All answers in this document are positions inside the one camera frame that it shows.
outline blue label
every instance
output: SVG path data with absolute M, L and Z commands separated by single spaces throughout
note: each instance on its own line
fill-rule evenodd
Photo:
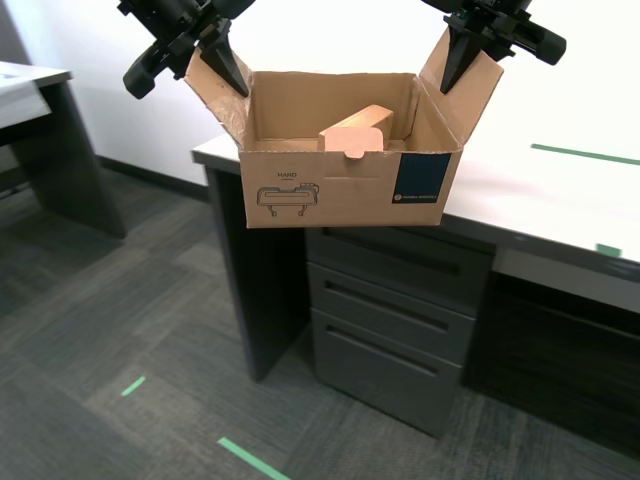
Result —
M 450 153 L 402 154 L 393 203 L 436 203 L 450 159 Z

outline gray carpet tile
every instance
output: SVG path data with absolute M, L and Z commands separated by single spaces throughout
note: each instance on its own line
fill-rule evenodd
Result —
M 0 201 L 0 479 L 267 478 L 223 437 L 291 480 L 640 478 L 462 387 L 435 440 L 318 382 L 309 332 L 250 381 L 210 207 L 106 178 L 124 241 Z
M 21 480 L 135 479 L 153 458 L 35 371 L 0 385 L 0 465 Z

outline orange block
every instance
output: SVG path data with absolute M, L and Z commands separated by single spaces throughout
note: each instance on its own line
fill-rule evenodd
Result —
M 329 128 L 377 128 L 382 132 L 383 148 L 386 149 L 389 147 L 392 126 L 393 112 L 391 110 L 378 105 L 370 105 Z M 325 146 L 327 130 L 323 130 L 318 136 L 318 150 L 320 151 L 327 150 Z
M 382 132 L 377 128 L 332 127 L 324 133 L 325 151 L 344 152 L 353 160 L 364 157 L 364 152 L 384 151 Z

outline box flap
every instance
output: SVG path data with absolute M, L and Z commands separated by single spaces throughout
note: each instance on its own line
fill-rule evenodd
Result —
M 440 91 L 440 84 L 448 53 L 447 29 L 420 72 L 420 79 L 449 130 L 464 145 L 478 124 L 504 70 L 486 53 L 480 52 L 458 83 L 445 95 Z
M 251 90 L 253 77 L 251 70 L 237 56 L 234 55 L 234 57 L 247 86 Z M 250 97 L 244 98 L 229 86 L 200 58 L 199 49 L 196 49 L 191 57 L 185 81 L 215 115 L 224 129 L 229 132 L 238 146 L 243 148 L 244 136 L 248 128 Z

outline baseboard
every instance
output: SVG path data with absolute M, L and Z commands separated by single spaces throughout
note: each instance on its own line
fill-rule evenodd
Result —
M 129 165 L 127 163 L 112 160 L 110 158 L 98 155 L 98 161 L 103 168 L 114 172 L 122 173 L 130 177 L 139 178 L 140 180 L 153 183 L 172 192 L 180 193 L 196 200 L 209 202 L 209 191 L 207 187 L 196 183 L 187 182 L 178 178 L 163 175 L 162 173 L 152 172 L 144 168 Z

